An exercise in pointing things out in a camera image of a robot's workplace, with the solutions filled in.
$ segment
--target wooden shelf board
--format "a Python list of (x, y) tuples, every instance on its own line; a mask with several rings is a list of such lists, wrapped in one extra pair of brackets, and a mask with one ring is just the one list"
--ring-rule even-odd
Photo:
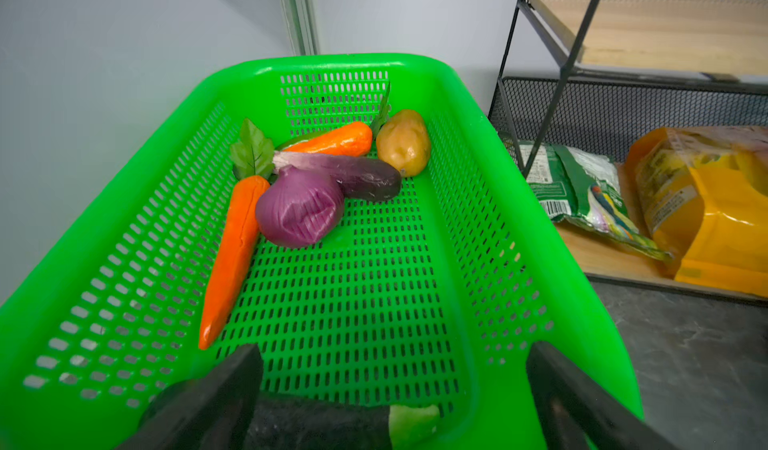
[[(589, 0), (529, 1), (570, 48)], [(767, 75), (768, 0), (600, 0), (579, 61)]]
[[(632, 190), (628, 191), (634, 186), (629, 182), (624, 168), (620, 164), (617, 165), (617, 168), (621, 193), (624, 203), (627, 205), (629, 216), (638, 225), (640, 232), (647, 235), (648, 231), (643, 224), (637, 197)], [(581, 270), (590, 276), (662, 286), (683, 292), (704, 293), (730, 299), (768, 302), (762, 297), (749, 293), (676, 282), (665, 274), (664, 264), (658, 260), (641, 255), (608, 238), (592, 234), (565, 222), (556, 224), (555, 227)]]

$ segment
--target green plastic basket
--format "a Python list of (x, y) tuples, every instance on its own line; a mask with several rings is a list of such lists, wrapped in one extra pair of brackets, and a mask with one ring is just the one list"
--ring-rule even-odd
[[(323, 241), (260, 241), (221, 338), (197, 349), (243, 118), (281, 142), (417, 110), (427, 170), (348, 200)], [(641, 416), (626, 349), (456, 73), (405, 54), (251, 61), (200, 84), (0, 308), (0, 447), (111, 448), (163, 387), (260, 345), (264, 388), (438, 404), (424, 448), (544, 446), (524, 361), (549, 340)]]

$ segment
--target gray countertop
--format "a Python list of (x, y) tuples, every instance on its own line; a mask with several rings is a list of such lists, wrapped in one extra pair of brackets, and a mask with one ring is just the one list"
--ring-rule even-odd
[(768, 448), (768, 308), (593, 282), (646, 423), (682, 450)]

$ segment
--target yellow bag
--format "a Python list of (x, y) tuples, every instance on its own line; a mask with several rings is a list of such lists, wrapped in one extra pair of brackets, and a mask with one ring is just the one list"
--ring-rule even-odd
[(768, 297), (768, 128), (658, 128), (625, 167), (675, 280)]

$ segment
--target black wire mesh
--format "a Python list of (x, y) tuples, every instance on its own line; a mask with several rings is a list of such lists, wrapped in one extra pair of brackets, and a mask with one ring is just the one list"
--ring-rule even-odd
[[(533, 140), (557, 81), (503, 81), (518, 138)], [(490, 121), (500, 135), (509, 134), (498, 95)], [(705, 125), (768, 125), (768, 95), (572, 80), (544, 141), (624, 161), (632, 143), (655, 128)]]

